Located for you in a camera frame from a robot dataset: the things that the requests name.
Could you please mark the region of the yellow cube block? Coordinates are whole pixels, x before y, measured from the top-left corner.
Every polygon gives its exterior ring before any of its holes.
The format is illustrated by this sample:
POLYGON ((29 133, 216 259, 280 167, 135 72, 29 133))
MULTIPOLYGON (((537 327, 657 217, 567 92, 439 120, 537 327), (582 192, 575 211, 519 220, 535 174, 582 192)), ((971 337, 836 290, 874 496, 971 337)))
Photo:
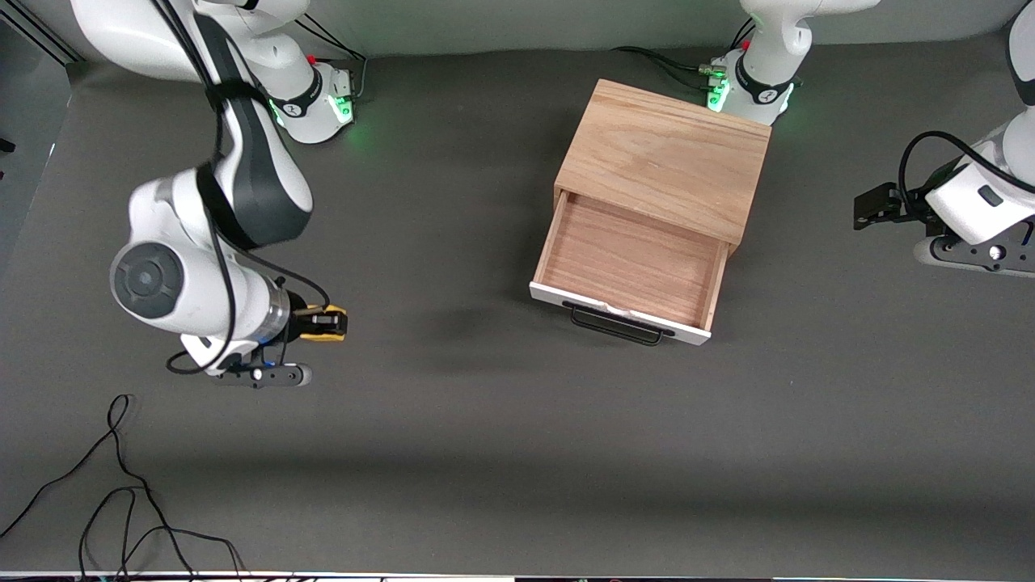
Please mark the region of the yellow cube block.
MULTIPOLYGON (((339 305, 310 305, 310 308, 315 308, 315 313, 317 314, 322 312, 345 312, 346 334, 348 334, 349 320, 346 310, 344 310, 339 305)), ((343 342, 343 340, 346 339, 346 334, 304 334, 301 339, 313 340, 313 342, 323 342, 323 343, 343 342)))

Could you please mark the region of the black metal drawer handle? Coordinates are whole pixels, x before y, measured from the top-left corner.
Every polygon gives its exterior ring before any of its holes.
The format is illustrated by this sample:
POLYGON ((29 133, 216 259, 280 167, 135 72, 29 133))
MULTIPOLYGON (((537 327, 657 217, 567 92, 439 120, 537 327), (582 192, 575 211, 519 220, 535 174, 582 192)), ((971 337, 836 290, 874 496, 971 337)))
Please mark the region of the black metal drawer handle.
POLYGON ((598 334, 614 336, 637 345, 653 347, 657 346, 666 336, 674 336, 669 329, 655 327, 604 310, 578 305, 572 302, 563 302, 562 308, 568 310, 570 322, 574 327, 589 329, 589 331, 595 331, 598 334))

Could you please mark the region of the white-fronted wooden drawer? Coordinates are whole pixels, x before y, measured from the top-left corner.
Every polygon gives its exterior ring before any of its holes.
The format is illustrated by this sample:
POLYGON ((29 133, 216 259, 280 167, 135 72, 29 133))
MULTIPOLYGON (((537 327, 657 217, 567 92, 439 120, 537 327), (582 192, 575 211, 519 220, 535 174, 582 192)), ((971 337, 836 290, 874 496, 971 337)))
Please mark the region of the white-fronted wooden drawer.
POLYGON ((564 191, 529 290, 536 301, 604 310, 703 345, 728 257, 719 239, 564 191))

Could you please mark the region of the light wooden cabinet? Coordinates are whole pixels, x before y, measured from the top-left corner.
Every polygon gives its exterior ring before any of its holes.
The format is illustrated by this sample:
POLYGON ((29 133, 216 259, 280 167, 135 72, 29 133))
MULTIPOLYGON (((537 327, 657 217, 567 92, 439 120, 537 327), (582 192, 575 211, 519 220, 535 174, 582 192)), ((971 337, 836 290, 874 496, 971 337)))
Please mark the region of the light wooden cabinet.
POLYGON ((736 251, 770 137, 768 125, 600 78, 553 188, 736 251))

